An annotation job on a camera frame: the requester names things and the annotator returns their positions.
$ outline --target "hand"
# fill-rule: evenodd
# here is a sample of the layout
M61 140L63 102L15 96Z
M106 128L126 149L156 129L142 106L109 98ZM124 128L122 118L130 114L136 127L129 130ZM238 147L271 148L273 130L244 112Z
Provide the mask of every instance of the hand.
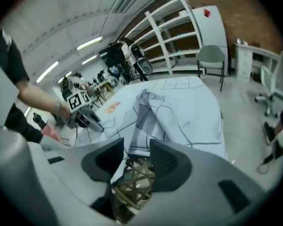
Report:
M70 119L70 109L66 102L61 103L60 116L65 120Z

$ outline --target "fluorescent light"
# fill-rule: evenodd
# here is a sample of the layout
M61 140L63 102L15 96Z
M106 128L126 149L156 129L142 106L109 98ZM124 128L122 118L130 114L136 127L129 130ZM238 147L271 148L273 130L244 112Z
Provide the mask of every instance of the fluorescent light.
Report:
M52 71L57 65L58 65L58 61L54 62L53 65L51 65L47 70L45 70L45 72L44 72L43 74L41 74L41 76L37 79L37 83L40 83L40 81L43 80L44 77L45 77L50 71Z
M85 48L86 46L91 45L91 44L93 44L93 43L95 43L95 42L99 42L99 41L101 41L102 39L103 39L103 36L100 36L100 37L98 37L98 38L96 38L96 39L90 40L90 41L88 41L88 42L86 42L86 43L80 45L79 47L77 47L77 50L80 50L80 49L82 49L82 48Z
M61 79L58 81L58 84L60 84L63 80L64 80L64 77L61 78Z
M65 77L68 77L69 75L71 75L71 71L69 72L69 73L67 73L66 75L65 75Z
M31 109L31 107L28 107L27 110L25 111L25 113L24 113L24 116L25 116L25 117L26 117L27 114L29 113L30 109Z
M93 60L93 59L95 59L95 58L96 58L96 55L95 55L95 56L92 56L91 58L85 60L85 61L82 63L82 65L84 65L85 63L88 63L90 60Z

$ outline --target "shelving unit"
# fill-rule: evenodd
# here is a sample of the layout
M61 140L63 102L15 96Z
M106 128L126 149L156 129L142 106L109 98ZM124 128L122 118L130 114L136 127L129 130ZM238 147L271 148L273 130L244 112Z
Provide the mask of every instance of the shelving unit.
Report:
M170 15L174 12L179 11L179 14L177 17L172 18L169 21L162 21L162 18ZM161 50L163 51L163 55L155 57L150 59L150 62L155 62L158 60L165 60L166 62L166 66L161 66L158 68L155 68L155 64L154 65L154 70L153 72L169 72L170 74L173 74L172 71L178 71L178 70L197 70L197 66L193 66L193 65L186 65L184 66L171 66L170 63L170 58L172 57L177 57L177 56L184 56L184 55L189 55L189 54L197 54L199 53L199 50L202 47L202 41L201 41L201 36L199 34L199 30L198 30L198 26L197 23L195 21L195 17L193 15L193 12L191 10L191 7L189 6L189 4L186 2L186 0L171 0L169 2L167 2L166 4L162 5L161 7L159 7L158 9L156 9L155 11L153 11L152 13L150 13L149 11L147 11L145 13L146 17L144 19L142 19L127 35L126 37L129 39L132 39L135 43L137 44L141 44L143 42L145 42L146 40L156 36L158 39L158 43L153 44L147 48L143 48L145 52L153 49L153 48L157 48L157 47L161 47ZM174 36L172 38L168 38L166 40L164 40L161 36L161 32L168 30L170 28L173 28L175 26L184 24L184 23L192 23L193 28L195 31L193 32L187 32L187 33L183 33L183 34L179 34L177 36ZM142 32L143 30L145 30L146 28L148 28L149 26L152 27L152 29L147 32L146 34L142 35L141 37L134 39L140 32ZM183 39L183 38L187 38L187 37L191 37L191 36L196 36L197 37L197 41L198 41L198 46L199 49L188 49L188 50L183 50L183 51L176 51L176 52L172 52L170 53L167 48L166 48L166 44L167 43L172 43L175 40L179 40L179 39Z

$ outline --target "brick wall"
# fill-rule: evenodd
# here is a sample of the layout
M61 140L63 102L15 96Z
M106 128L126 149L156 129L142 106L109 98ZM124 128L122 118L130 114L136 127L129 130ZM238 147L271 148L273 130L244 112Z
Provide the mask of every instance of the brick wall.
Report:
M135 25L137 25L143 18L145 11L154 11L164 3L170 0L157 0L144 11L142 11L121 33L121 36L126 35ZM283 39L271 16L260 4L258 0L187 0L193 8L199 8L208 5L217 5L221 14L225 32L227 35L230 55L234 57L234 46L236 37L246 40L248 44L257 47L265 48L270 51L280 53L283 50ZM171 34L193 31L193 28L187 28L191 25L181 25L181 27L174 28ZM147 41L144 46L149 46L157 42ZM178 49L188 43L190 48L195 47L193 42L189 39L179 40L175 44ZM161 55L160 49L151 51L150 57Z

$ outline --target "ceiling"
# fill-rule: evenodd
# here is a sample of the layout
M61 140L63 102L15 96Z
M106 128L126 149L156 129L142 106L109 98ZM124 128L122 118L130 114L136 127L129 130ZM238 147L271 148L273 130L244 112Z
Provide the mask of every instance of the ceiling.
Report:
M138 11L153 1L25 0L3 28L21 51L31 82L59 62L39 85L55 84L69 71L82 69L84 60L114 41ZM99 36L103 36L101 42L77 51L79 45Z

